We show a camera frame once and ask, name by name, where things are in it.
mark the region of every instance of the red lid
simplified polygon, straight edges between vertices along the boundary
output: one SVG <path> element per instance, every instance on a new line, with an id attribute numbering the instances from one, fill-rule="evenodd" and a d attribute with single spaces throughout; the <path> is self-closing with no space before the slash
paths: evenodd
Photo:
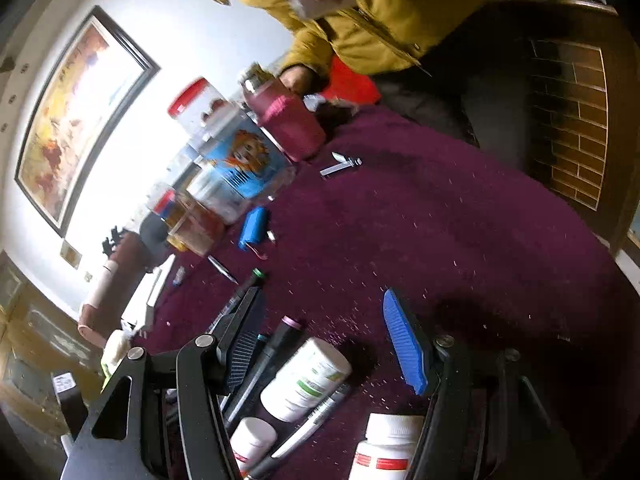
<path id="1" fill-rule="evenodd" d="M 202 92 L 205 87 L 209 84 L 209 81 L 201 77 L 194 81 L 191 86 L 189 86 L 184 92 L 182 92 L 177 99 L 174 101 L 174 104 L 169 106 L 167 113 L 175 119 L 178 115 L 180 115 L 184 109 L 191 104 L 191 102 Z"/>
<path id="2" fill-rule="evenodd" d="M 173 189 L 167 189 L 165 194 L 162 195 L 162 198 L 158 200 L 156 207 L 154 208 L 154 213 L 164 216 L 167 210 L 167 206 L 170 206 L 175 202 L 175 191 Z"/>

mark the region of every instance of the blue battery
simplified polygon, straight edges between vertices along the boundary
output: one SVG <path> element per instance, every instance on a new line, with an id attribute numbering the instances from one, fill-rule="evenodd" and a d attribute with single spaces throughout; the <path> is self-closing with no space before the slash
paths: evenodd
<path id="1" fill-rule="evenodd" d="M 259 244 L 267 234 L 269 211 L 264 207 L 257 207 L 249 211 L 244 219 L 244 226 L 238 240 L 238 247 L 247 250 L 247 244 Z"/>

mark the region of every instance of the white label sticker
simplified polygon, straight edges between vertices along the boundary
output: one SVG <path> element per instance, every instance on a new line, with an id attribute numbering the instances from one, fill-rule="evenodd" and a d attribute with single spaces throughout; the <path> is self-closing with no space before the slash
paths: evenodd
<path id="1" fill-rule="evenodd" d="M 56 390 L 57 394 L 61 394 L 62 392 L 66 392 L 71 388 L 76 387 L 76 382 L 74 381 L 73 375 L 70 372 L 62 375 L 58 375 L 53 378 L 53 387 Z"/>

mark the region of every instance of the blue gripper pad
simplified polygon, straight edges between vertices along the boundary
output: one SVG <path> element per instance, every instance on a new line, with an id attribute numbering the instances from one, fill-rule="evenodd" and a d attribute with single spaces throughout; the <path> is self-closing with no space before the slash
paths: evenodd
<path id="1" fill-rule="evenodd" d="M 257 207 L 249 211 L 244 219 L 244 227 L 240 233 L 238 247 L 246 251 L 247 244 L 259 244 L 267 235 L 267 223 L 269 211 L 263 207 Z"/>
<path id="2" fill-rule="evenodd" d="M 417 395 L 423 395 L 429 386 L 433 346 L 414 314 L 402 306 L 391 288 L 385 292 L 382 311 L 404 382 L 412 386 Z"/>

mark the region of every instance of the metal bolt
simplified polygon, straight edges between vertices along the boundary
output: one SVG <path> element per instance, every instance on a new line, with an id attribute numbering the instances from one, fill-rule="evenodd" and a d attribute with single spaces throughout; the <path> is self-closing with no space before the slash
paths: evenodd
<path id="1" fill-rule="evenodd" d="M 132 361 L 137 361 L 145 354 L 145 349 L 141 346 L 135 346 L 127 352 L 127 357 Z"/>
<path id="2" fill-rule="evenodd" d="M 439 335 L 436 338 L 436 345 L 442 346 L 443 348 L 451 348 L 455 339 L 450 335 Z"/>
<path id="3" fill-rule="evenodd" d="M 520 360 L 520 352 L 518 352 L 515 348 L 507 348 L 504 351 L 504 358 L 507 361 L 511 361 L 512 363 Z"/>
<path id="4" fill-rule="evenodd" d="M 199 346 L 200 348 L 205 348 L 211 343 L 213 343 L 213 338 L 209 334 L 199 335 L 196 338 L 196 346 Z"/>

